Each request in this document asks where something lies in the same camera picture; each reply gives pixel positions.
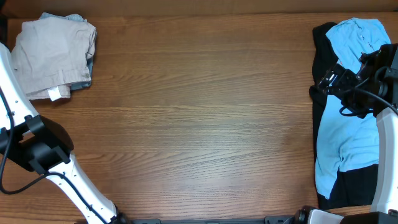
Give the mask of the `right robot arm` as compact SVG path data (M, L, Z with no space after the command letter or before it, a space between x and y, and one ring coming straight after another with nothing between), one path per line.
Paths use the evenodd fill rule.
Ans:
M340 216L311 209L307 223L397 223L397 44L362 54L358 73L336 64L317 88L341 100L350 116L372 113L379 132L376 192L368 213Z

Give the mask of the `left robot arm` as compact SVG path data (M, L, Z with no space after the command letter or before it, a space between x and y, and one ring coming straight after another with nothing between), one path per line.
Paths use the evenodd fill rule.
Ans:
M125 214L108 200L79 166L73 143L58 123L39 115L25 97L11 68L11 53L1 46L1 168L11 160L39 177L18 190L19 194L40 180L57 185L83 214L87 223L129 223Z

